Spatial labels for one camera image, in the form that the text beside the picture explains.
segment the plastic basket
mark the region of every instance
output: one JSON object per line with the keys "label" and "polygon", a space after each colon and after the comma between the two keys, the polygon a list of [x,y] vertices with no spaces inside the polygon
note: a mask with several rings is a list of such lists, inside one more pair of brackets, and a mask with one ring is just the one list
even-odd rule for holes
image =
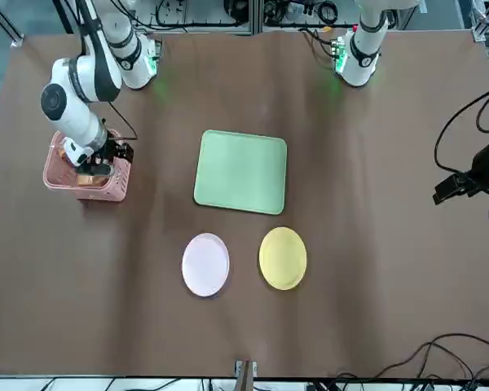
{"label": "plastic basket", "polygon": [[64,136],[56,132],[49,146],[46,164],[43,168],[43,182],[56,191],[68,191],[79,200],[98,200],[120,202],[126,196],[129,183],[130,163],[124,159],[114,158],[115,174],[101,187],[76,186],[77,174],[74,168],[58,154],[58,147]]}

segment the wire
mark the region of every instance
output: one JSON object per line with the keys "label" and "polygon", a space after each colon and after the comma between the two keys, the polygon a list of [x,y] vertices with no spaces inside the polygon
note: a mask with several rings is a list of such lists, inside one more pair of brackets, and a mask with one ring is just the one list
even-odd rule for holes
{"label": "wire", "polygon": [[[327,16],[324,16],[324,9],[329,9],[332,11],[333,17],[331,19],[329,19]],[[337,19],[339,17],[339,11],[335,3],[326,0],[320,3],[320,5],[317,7],[317,16],[325,24],[332,25],[335,22],[337,22]]]}
{"label": "wire", "polygon": [[49,380],[49,382],[45,383],[45,385],[42,387],[40,391],[46,391],[49,388],[49,386],[53,384],[57,379],[58,379],[57,377],[53,377],[51,380]]}
{"label": "wire", "polygon": [[126,125],[132,130],[132,133],[134,133],[134,137],[116,137],[116,138],[111,138],[114,141],[129,141],[129,140],[137,140],[138,139],[138,134],[136,133],[136,130],[132,127],[132,125],[126,120],[126,118],[117,110],[117,108],[114,107],[114,105],[111,102],[108,102],[108,105],[116,112],[116,114],[126,123]]}
{"label": "wire", "polygon": [[408,24],[409,24],[409,22],[411,21],[411,18],[413,17],[413,15],[415,15],[415,11],[416,11],[416,9],[417,9],[417,8],[418,8],[418,6],[415,6],[415,8],[413,8],[413,9],[412,9],[411,14],[410,14],[410,16],[407,18],[407,20],[406,20],[406,24],[404,25],[404,27],[402,28],[402,30],[405,30],[405,29],[408,27]]}
{"label": "wire", "polygon": [[425,370],[425,364],[427,362],[427,357],[429,355],[429,352],[431,350],[431,346],[437,341],[437,340],[441,340],[441,339],[444,339],[444,338],[451,338],[453,336],[458,336],[458,337],[463,337],[463,338],[469,338],[469,339],[472,339],[472,340],[477,340],[485,345],[488,345],[489,346],[489,340],[485,340],[479,336],[474,336],[472,334],[468,334],[468,333],[464,333],[464,332],[451,332],[451,333],[448,333],[448,334],[441,334],[440,336],[436,336],[431,342],[430,342],[430,346],[428,346],[426,352],[425,352],[425,356],[424,356],[424,361],[422,361],[422,365],[421,365],[421,369],[418,371],[418,374],[416,375],[416,377],[421,377],[422,374],[424,373],[424,370]]}
{"label": "wire", "polygon": [[[77,14],[74,13],[74,10],[71,7],[71,4],[68,2],[68,0],[64,0],[64,2],[65,2],[65,5],[67,6],[69,12],[73,16],[74,22],[76,23],[76,26],[78,28],[78,33],[79,33],[80,26],[82,25],[82,22],[79,20],[79,18],[80,18],[80,12],[78,11],[76,0],[74,0],[74,4],[76,5],[76,12],[77,12]],[[85,55],[85,53],[86,53],[85,39],[83,38],[83,36],[81,34],[80,34],[80,43],[81,43],[81,53],[80,53],[80,55]]]}
{"label": "wire", "polygon": [[478,114],[476,116],[476,127],[479,131],[481,131],[482,133],[485,133],[485,134],[489,134],[489,129],[484,129],[481,125],[480,125],[480,119],[482,117],[482,114],[483,112],[485,111],[485,109],[487,108],[487,105],[489,104],[489,98],[487,98],[487,100],[483,103],[482,107],[480,108],[480,110],[478,110]]}
{"label": "wire", "polygon": [[108,384],[107,388],[104,391],[108,391],[108,389],[111,388],[112,383],[114,383],[117,380],[117,377],[113,377],[111,382]]}
{"label": "wire", "polygon": [[[436,343],[436,339],[434,339],[431,342],[425,342],[424,344],[420,345],[418,347],[418,349],[416,349],[412,353],[412,355],[409,356],[408,358],[406,358],[405,360],[403,360],[401,362],[397,362],[395,364],[391,364],[391,365],[387,366],[386,368],[382,369],[379,373],[377,373],[372,378],[372,380],[378,379],[379,377],[381,377],[382,375],[384,375],[390,369],[394,369],[396,367],[401,367],[402,365],[406,365],[407,363],[411,362],[426,346],[428,347],[428,349],[426,350],[426,353],[425,353],[425,356],[424,356],[424,361],[422,363],[423,365],[424,365],[424,362],[427,362],[427,360],[429,358],[430,350],[434,346],[434,347],[439,348],[439,349],[443,350],[444,352],[448,353],[450,356],[452,356],[453,358],[455,358],[460,363],[463,363],[464,367],[466,367],[469,370],[469,373],[471,375],[473,374],[473,372],[471,371],[471,368],[460,357],[458,357],[456,354],[454,354],[451,350],[449,350],[449,349],[447,349],[447,348],[445,348],[445,347],[437,344]],[[417,378],[420,378],[421,377],[422,372],[423,372],[423,369],[421,369],[421,373],[420,373],[420,375],[417,376]]]}
{"label": "wire", "polygon": [[478,96],[476,99],[473,99],[471,102],[467,103],[464,107],[460,108],[451,118],[449,118],[449,120],[447,121],[446,125],[442,128],[442,130],[440,131],[440,134],[438,135],[438,138],[437,138],[437,141],[436,143],[434,144],[434,163],[440,168],[440,169],[443,169],[445,171],[448,171],[450,173],[454,173],[454,174],[460,174],[460,175],[464,175],[464,173],[462,173],[461,171],[459,171],[458,169],[453,169],[451,167],[448,167],[446,165],[443,165],[441,164],[439,161],[438,161],[438,145],[440,145],[440,141],[442,140],[442,137],[444,136],[444,134],[446,133],[446,130],[447,128],[451,125],[451,123],[462,113],[464,112],[465,110],[467,110],[468,108],[471,108],[472,106],[474,106],[476,103],[480,102],[482,99],[485,99],[487,96],[489,96],[489,91],[485,92],[484,94],[481,94],[480,96]]}
{"label": "wire", "polygon": [[174,379],[174,380],[171,380],[169,381],[168,383],[165,383],[163,385],[160,385],[159,387],[155,388],[155,389],[126,389],[125,391],[160,391],[162,389],[165,389],[167,388],[169,385],[173,384],[173,383],[176,383],[178,381],[180,381],[181,379]]}
{"label": "wire", "polygon": [[136,22],[140,26],[146,27],[147,29],[151,29],[151,30],[154,30],[154,31],[169,31],[169,30],[179,29],[179,26],[178,27],[171,28],[171,29],[156,29],[154,26],[152,26],[150,24],[146,24],[146,23],[142,22],[141,20],[139,20],[138,18],[136,18],[134,15],[132,15],[130,13],[130,11],[125,8],[125,6],[121,3],[120,0],[118,0],[118,4],[115,3],[115,0],[110,0],[110,2],[113,4],[113,6],[119,12],[121,12],[127,18],[129,18],[130,20],[133,20],[134,22]]}
{"label": "wire", "polygon": [[299,29],[299,31],[302,31],[303,33],[310,34],[311,37],[313,39],[315,39],[318,43],[322,43],[323,45],[328,45],[328,46],[331,46],[332,45],[332,42],[331,41],[326,41],[325,39],[321,38],[316,31],[315,32],[312,32],[308,28]]}
{"label": "wire", "polygon": [[207,23],[197,23],[197,22],[193,22],[193,21],[191,23],[183,23],[183,24],[163,23],[160,20],[160,11],[161,11],[161,8],[163,7],[164,2],[165,2],[165,0],[161,0],[159,7],[156,9],[156,23],[161,27],[171,27],[173,29],[182,29],[184,27],[237,27],[237,26],[241,26],[242,24],[247,23],[247,22],[239,22],[239,21],[236,21],[233,23],[221,23],[221,21],[219,21],[219,23],[208,23],[208,22]]}
{"label": "wire", "polygon": [[391,17],[393,18],[393,21],[388,25],[388,29],[391,30],[397,27],[397,24],[399,24],[399,13],[397,12],[397,10],[389,10],[387,12],[388,15],[391,15]]}
{"label": "wire", "polygon": [[469,387],[462,387],[462,389],[468,389],[469,391],[473,391],[475,390],[474,388],[474,385],[476,384],[476,381],[478,380],[478,378],[484,373],[484,372],[487,372],[489,371],[489,365],[486,366],[486,367],[483,367],[481,368],[478,372],[476,372],[476,375],[474,375],[473,379],[471,380],[471,382],[469,383]]}

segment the green light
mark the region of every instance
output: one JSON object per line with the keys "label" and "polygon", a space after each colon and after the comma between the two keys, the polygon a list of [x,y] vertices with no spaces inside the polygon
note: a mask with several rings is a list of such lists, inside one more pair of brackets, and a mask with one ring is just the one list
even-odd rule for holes
{"label": "green light", "polygon": [[344,67],[346,66],[346,61],[348,60],[348,54],[346,51],[343,51],[337,61],[335,61],[335,72],[342,73]]}

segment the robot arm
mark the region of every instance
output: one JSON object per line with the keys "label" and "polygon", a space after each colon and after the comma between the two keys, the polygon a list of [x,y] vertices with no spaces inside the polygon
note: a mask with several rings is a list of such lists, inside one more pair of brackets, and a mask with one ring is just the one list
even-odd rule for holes
{"label": "robot arm", "polygon": [[489,195],[489,144],[474,156],[469,171],[454,173],[441,181],[434,190],[433,201],[436,205],[465,194],[472,197],[482,191]]}
{"label": "robot arm", "polygon": [[381,44],[388,30],[387,10],[404,10],[418,5],[420,0],[355,0],[360,8],[356,31],[341,37],[344,49],[336,62],[336,73],[346,83],[359,87],[375,72]]}
{"label": "robot arm", "polygon": [[76,0],[87,55],[58,59],[51,83],[43,89],[42,110],[66,136],[64,150],[73,165],[81,165],[100,150],[108,132],[86,103],[112,102],[120,93],[121,73],[108,49],[92,0]]}

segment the brown tabletop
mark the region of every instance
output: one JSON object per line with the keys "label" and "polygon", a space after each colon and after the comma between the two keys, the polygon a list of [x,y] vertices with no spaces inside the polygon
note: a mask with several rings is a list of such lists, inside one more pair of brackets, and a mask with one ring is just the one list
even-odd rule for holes
{"label": "brown tabletop", "polygon": [[[159,77],[116,101],[140,136],[120,204],[81,203],[42,182],[55,130],[39,96],[76,38],[28,37],[11,53],[0,96],[0,373],[231,376],[251,358],[260,376],[372,376],[443,332],[489,338],[489,197],[431,198],[447,176],[433,161],[438,132],[489,89],[470,32],[388,34],[362,89],[320,65],[301,33],[165,42]],[[108,106],[95,111],[129,135]],[[474,116],[446,135],[446,164],[468,168],[489,142]],[[194,203],[208,129],[286,140],[281,215]],[[257,266],[276,226],[306,243],[306,276],[290,292],[269,288]],[[209,300],[187,290],[180,267],[201,232],[231,254]],[[445,344],[489,363],[470,340]],[[461,376],[441,351],[430,372]]]}

